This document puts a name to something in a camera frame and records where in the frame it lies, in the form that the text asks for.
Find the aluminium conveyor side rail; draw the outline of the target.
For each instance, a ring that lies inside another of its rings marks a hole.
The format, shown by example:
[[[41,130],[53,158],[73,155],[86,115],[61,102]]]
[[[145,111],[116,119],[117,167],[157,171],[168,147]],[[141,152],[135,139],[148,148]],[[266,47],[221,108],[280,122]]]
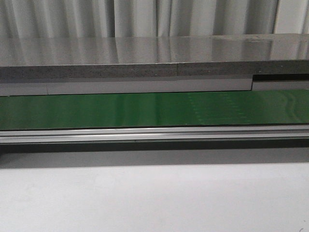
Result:
[[[1,131],[0,143],[37,144],[95,141],[303,138],[308,137],[308,135],[308,125],[12,130]]]

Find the green conveyor belt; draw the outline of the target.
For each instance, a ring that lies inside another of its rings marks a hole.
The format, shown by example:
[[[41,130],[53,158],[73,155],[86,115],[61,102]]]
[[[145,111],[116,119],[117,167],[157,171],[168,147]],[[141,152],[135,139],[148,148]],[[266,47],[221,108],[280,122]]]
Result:
[[[222,91],[9,96],[1,130],[307,124],[309,92]]]

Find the white pleated curtain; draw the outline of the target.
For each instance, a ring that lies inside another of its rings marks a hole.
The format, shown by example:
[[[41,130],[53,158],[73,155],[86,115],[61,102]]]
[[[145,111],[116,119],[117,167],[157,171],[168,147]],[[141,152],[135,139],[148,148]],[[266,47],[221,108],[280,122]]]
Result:
[[[167,37],[309,31],[306,0],[3,0],[3,38]]]

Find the grey stone countertop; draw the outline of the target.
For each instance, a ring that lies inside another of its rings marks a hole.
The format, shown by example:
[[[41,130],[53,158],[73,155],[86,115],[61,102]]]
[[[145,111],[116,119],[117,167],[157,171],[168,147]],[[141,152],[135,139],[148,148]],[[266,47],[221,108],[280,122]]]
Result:
[[[3,83],[308,71],[306,34],[0,41]]]

